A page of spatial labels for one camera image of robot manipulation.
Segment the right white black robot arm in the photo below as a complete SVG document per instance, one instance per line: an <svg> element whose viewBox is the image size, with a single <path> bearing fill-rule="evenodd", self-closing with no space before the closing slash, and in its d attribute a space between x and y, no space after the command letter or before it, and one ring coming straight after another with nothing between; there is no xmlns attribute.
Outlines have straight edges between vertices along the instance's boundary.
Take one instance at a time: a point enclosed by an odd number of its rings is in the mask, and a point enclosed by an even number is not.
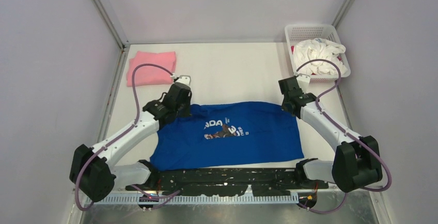
<svg viewBox="0 0 438 224"><path fill-rule="evenodd" d="M309 77L303 74L279 80L282 110L309 124L335 152L331 161L310 158L295 168L295 182L308 188L315 180L334 183L345 193L365 188L383 178L378 142L361 136L333 118L312 93L306 93Z"/></svg>

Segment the blue printed t shirt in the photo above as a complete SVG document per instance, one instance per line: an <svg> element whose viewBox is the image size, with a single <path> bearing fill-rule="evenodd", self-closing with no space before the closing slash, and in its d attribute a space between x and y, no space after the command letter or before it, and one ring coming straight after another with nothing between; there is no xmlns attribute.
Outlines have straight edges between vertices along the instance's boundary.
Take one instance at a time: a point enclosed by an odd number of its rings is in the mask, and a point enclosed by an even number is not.
<svg viewBox="0 0 438 224"><path fill-rule="evenodd" d="M239 102L190 107L158 131L150 162L160 171L304 158L296 117L280 105Z"/></svg>

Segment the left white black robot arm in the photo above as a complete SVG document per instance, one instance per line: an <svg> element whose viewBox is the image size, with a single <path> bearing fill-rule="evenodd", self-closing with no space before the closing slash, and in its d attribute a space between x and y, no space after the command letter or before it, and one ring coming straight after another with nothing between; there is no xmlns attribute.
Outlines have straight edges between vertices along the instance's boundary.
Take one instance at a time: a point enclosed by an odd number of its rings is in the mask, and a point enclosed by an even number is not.
<svg viewBox="0 0 438 224"><path fill-rule="evenodd" d="M119 166L118 162L141 141L174 122L177 117L187 116L191 97L187 78L178 79L161 100L152 100L143 107L135 94L136 116L133 121L91 147L78 146L73 153L69 179L74 183L74 197L79 209L85 210L80 205L80 193L95 203L103 200L113 189L128 185L154 189L159 177L152 172L150 165L139 161Z"/></svg>

